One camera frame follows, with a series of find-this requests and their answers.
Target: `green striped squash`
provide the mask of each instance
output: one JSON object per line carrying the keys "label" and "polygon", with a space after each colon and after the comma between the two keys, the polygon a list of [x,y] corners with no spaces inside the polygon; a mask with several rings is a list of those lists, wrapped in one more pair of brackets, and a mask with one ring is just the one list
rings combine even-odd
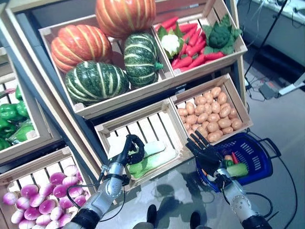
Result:
{"label": "green striped squash", "polygon": [[148,33],[135,33],[125,42],[124,62],[127,77],[134,87],[144,87],[158,81],[158,46]]}
{"label": "green striped squash", "polygon": [[70,98],[86,106],[127,92],[129,82],[119,67],[107,63],[84,61],[66,74]]}

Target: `black shoe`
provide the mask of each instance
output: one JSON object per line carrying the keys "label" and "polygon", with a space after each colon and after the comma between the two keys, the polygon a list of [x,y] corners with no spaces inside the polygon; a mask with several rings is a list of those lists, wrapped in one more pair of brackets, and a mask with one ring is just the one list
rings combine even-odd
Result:
{"label": "black shoe", "polygon": [[198,212],[194,211],[191,215],[190,227],[191,229],[195,229],[200,225],[200,215]]}
{"label": "black shoe", "polygon": [[155,225],[157,219],[157,207],[152,204],[147,210],[147,222]]}

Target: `pumpkin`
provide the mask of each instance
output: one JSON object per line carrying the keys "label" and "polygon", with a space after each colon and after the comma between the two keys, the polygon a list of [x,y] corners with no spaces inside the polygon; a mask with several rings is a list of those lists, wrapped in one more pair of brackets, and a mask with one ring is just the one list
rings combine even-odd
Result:
{"label": "pumpkin", "polygon": [[112,47],[103,32],[89,25],[61,28],[51,43],[51,56],[64,73],[83,61],[109,62]]}
{"label": "pumpkin", "polygon": [[151,27],[156,17],[155,0],[97,0],[96,19],[108,36],[126,38],[133,31]]}
{"label": "pumpkin", "polygon": [[116,97],[129,89],[123,70],[108,63],[85,61],[66,74],[70,98],[86,106]]}

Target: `red vegetable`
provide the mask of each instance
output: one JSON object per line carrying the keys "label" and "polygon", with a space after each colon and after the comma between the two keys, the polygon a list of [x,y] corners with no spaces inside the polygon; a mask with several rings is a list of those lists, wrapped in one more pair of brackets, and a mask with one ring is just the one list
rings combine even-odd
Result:
{"label": "red vegetable", "polygon": [[197,28],[197,23],[190,23],[190,24],[184,24],[184,25],[179,25],[179,28],[181,32],[188,32],[193,28]]}
{"label": "red vegetable", "polygon": [[239,162],[238,162],[237,156],[235,155],[234,152],[232,152],[231,156],[232,156],[234,164],[238,164]]}
{"label": "red vegetable", "polygon": [[190,65],[189,68],[197,67],[204,63],[205,56],[204,54],[199,55]]}
{"label": "red vegetable", "polygon": [[189,45],[190,46],[195,46],[197,40],[198,40],[198,37],[200,35],[200,32],[201,32],[201,28],[197,29],[196,33],[194,33],[194,35],[190,38],[190,41],[189,41]]}
{"label": "red vegetable", "polygon": [[173,69],[182,68],[182,67],[187,67],[187,66],[189,66],[192,62],[193,62],[193,59],[192,59],[190,56],[185,57],[184,59],[182,59],[181,61],[179,61],[179,62],[173,67]]}
{"label": "red vegetable", "polygon": [[161,26],[163,26],[164,28],[168,29],[168,28],[170,28],[172,25],[174,25],[178,19],[179,19],[178,17],[170,18],[170,19],[164,21],[164,22],[161,24]]}
{"label": "red vegetable", "polygon": [[203,47],[205,46],[205,41],[201,42],[200,44],[192,47],[190,50],[186,51],[186,54],[189,56],[194,56],[196,53],[198,53]]}
{"label": "red vegetable", "polygon": [[187,34],[185,34],[182,38],[184,41],[190,39],[194,33],[196,32],[196,28],[192,28]]}
{"label": "red vegetable", "polygon": [[205,59],[207,61],[217,60],[219,58],[224,57],[225,55],[222,52],[209,53],[205,55]]}

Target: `floor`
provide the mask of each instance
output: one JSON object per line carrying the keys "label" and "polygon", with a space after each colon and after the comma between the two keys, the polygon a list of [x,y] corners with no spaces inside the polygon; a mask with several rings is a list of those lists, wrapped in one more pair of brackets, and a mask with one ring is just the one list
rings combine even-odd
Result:
{"label": "floor", "polygon": [[[245,56],[249,62],[250,54]],[[264,68],[259,63],[254,65],[248,74],[248,79],[261,79],[265,76],[275,76],[275,73]],[[261,80],[253,83],[256,88]],[[262,99],[258,92],[252,91],[252,97]],[[293,91],[277,99],[264,102],[255,101],[247,95],[250,116],[254,122],[251,130],[262,138],[268,137],[274,141],[282,153],[282,159],[288,166],[295,180],[298,193],[298,211],[289,229],[304,228],[305,225],[305,93],[302,90]],[[295,197],[292,182],[283,164],[278,158],[272,160],[274,172],[271,177],[244,186],[246,191],[259,192],[269,197],[274,206],[274,212],[279,213],[269,223],[274,229],[283,229],[289,221],[295,207]],[[254,209],[262,214],[269,211],[266,201],[250,197]],[[194,160],[188,161],[177,168],[162,174],[162,176],[146,182],[126,195],[126,203],[120,214],[113,219],[100,223],[97,228],[131,229],[135,224],[146,221],[146,211],[149,205],[155,204],[158,209],[158,229],[188,229],[191,213],[199,211],[202,224],[213,229],[241,229],[237,217],[226,204],[222,195],[211,191],[209,187],[200,184],[195,172]],[[112,210],[104,219],[118,211]]]}

